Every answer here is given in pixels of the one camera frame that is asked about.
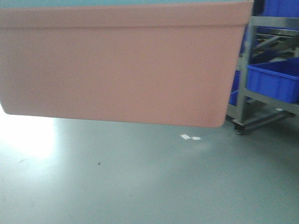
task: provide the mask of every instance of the pink plastic bin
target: pink plastic bin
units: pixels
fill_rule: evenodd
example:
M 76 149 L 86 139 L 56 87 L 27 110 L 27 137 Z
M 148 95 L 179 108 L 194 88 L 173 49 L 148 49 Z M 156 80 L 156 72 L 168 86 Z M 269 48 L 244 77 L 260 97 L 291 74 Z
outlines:
M 6 113 L 216 127 L 253 1 L 0 9 Z

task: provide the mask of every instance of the floor stain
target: floor stain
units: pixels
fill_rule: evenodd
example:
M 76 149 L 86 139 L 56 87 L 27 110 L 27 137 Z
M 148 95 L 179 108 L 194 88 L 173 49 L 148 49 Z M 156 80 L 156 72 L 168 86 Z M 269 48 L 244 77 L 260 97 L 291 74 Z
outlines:
M 28 159 L 21 160 L 20 162 L 18 162 L 18 164 L 20 164 L 20 163 L 22 163 L 22 162 L 24 162 L 24 161 L 26 161 L 26 160 L 28 160 Z

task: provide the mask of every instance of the plastic bin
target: plastic bin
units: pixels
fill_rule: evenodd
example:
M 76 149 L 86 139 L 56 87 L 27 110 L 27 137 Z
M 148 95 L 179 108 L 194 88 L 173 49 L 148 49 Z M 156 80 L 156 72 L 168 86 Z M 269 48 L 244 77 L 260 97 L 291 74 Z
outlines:
M 299 0 L 266 0 L 265 16 L 299 17 Z
M 299 58 L 248 66 L 247 89 L 282 100 L 299 101 Z
M 246 0 L 3 0 L 0 2 L 0 7 L 12 8 L 12 7 L 114 6 L 114 5 L 140 5 L 140 4 L 164 4 L 164 3 L 190 3 L 190 2 L 209 2 L 209 1 L 228 2 L 228 1 L 246 1 Z
M 0 9 L 4 111 L 222 125 L 253 1 L 155 2 Z
M 240 83 L 240 71 L 235 71 L 234 82 L 233 82 L 232 91 L 230 93 L 230 98 L 229 98 L 229 104 L 234 106 L 237 105 L 239 83 Z

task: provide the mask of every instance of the gray floor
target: gray floor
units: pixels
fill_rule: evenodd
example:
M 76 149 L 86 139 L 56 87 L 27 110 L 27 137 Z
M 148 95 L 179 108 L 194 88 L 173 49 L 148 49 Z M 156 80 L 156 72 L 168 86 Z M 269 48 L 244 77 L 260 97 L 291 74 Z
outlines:
M 299 223 L 298 117 L 245 136 L 229 120 L 0 123 L 1 224 Z

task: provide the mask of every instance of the metal shelf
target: metal shelf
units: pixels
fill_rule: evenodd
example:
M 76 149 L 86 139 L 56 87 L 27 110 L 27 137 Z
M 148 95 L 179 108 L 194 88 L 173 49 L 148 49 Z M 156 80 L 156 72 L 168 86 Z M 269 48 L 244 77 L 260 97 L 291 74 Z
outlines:
M 241 77 L 240 77 L 237 106 L 229 105 L 228 112 L 227 112 L 228 116 L 234 118 L 235 131 L 238 134 L 243 132 L 245 126 L 250 126 L 252 124 L 254 124 L 254 126 L 259 126 L 259 124 L 263 125 L 266 122 L 271 122 L 275 120 L 276 118 L 281 118 L 283 116 L 289 117 L 290 113 L 299 114 L 299 104 L 289 104 L 246 89 L 246 82 L 248 76 L 247 65 L 249 64 L 252 58 L 252 52 L 254 48 L 253 43 L 256 39 L 257 26 L 265 27 L 265 28 L 269 28 L 269 27 L 275 28 L 276 33 L 280 33 L 282 35 L 284 33 L 297 35 L 298 34 L 297 31 L 283 32 L 283 29 L 299 30 L 299 18 L 268 17 L 268 16 L 251 17 L 247 29 L 245 51 L 241 59 L 242 62 L 238 63 L 238 68 L 241 68 L 240 69 Z M 256 100 L 257 102 L 260 103 L 260 105 L 248 104 L 247 97 Z M 276 108 L 282 109 L 282 112 L 276 114 L 269 114 L 268 116 L 269 118 L 264 117 L 262 119 L 256 119 L 256 118 L 251 119 L 250 114 L 253 114 L 254 111 L 259 110 L 261 106 L 263 106 L 262 104 L 275 106 Z
M 299 18 L 252 16 L 252 26 L 299 29 Z

